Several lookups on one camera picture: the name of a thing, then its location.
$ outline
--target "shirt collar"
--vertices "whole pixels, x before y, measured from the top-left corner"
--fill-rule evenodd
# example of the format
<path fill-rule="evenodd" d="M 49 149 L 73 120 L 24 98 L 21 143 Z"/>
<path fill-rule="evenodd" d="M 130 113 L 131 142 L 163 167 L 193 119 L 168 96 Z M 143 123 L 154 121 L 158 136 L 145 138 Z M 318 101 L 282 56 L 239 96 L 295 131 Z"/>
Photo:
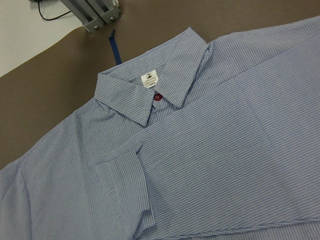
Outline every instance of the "shirt collar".
<path fill-rule="evenodd" d="M 190 27 L 144 54 L 98 73 L 94 97 L 146 126 L 155 92 L 180 108 L 209 45 Z M 158 83 L 145 88 L 130 81 L 163 66 Z"/>

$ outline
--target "metal bracket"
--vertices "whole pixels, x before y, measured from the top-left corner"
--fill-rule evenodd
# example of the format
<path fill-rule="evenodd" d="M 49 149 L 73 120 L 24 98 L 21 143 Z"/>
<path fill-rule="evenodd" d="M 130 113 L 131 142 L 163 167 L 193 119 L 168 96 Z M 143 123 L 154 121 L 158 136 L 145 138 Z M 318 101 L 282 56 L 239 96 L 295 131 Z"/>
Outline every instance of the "metal bracket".
<path fill-rule="evenodd" d="M 121 16 L 118 0 L 61 0 L 91 33 Z"/>

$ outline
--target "shirt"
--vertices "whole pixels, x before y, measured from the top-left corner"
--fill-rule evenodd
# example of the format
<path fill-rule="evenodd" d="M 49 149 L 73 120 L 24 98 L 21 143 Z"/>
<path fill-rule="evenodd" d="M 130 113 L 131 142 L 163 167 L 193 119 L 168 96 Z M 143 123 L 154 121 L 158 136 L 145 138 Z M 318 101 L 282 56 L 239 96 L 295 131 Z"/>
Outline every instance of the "shirt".
<path fill-rule="evenodd" d="M 119 239 L 96 166 L 139 131 L 319 32 L 320 17 L 210 43 L 188 28 L 99 73 L 91 100 L 0 171 L 1 237 Z M 152 70 L 158 82 L 145 88 L 141 76 Z"/>
<path fill-rule="evenodd" d="M 278 226 L 272 239 L 300 239 L 297 230 L 319 239 L 319 79 L 320 34 L 140 131 L 98 164 L 118 239 Z"/>

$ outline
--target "brown surface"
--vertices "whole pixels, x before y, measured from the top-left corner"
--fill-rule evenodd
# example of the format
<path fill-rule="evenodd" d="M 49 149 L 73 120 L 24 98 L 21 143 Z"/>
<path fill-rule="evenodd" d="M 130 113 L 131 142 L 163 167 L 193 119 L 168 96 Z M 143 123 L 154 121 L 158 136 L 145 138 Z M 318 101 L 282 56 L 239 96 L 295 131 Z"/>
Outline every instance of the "brown surface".
<path fill-rule="evenodd" d="M 319 15 L 308 0 L 122 0 L 122 16 L 94 34 L 77 28 L 0 78 L 0 169 L 93 97 L 97 73 L 192 27 L 207 42 L 232 32 L 282 25 Z"/>

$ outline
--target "black cable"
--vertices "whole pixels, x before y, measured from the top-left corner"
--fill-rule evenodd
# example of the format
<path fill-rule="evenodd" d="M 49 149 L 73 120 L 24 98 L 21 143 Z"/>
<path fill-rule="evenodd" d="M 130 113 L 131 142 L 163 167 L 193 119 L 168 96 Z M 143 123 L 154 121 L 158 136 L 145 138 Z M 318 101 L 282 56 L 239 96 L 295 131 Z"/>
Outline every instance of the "black cable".
<path fill-rule="evenodd" d="M 44 16 L 42 16 L 41 11 L 40 11 L 40 1 L 38 1 L 38 9 L 39 9 L 39 14 L 40 14 L 40 16 L 41 16 L 44 20 L 46 20 L 46 21 L 56 20 L 56 19 L 58 19 L 58 18 L 63 17 L 64 15 L 67 15 L 67 14 L 71 13 L 71 11 L 68 11 L 68 12 L 66 12 L 66 13 L 64 13 L 64 14 L 61 14 L 60 16 L 56 16 L 56 17 L 54 17 L 54 18 L 45 18 Z"/>

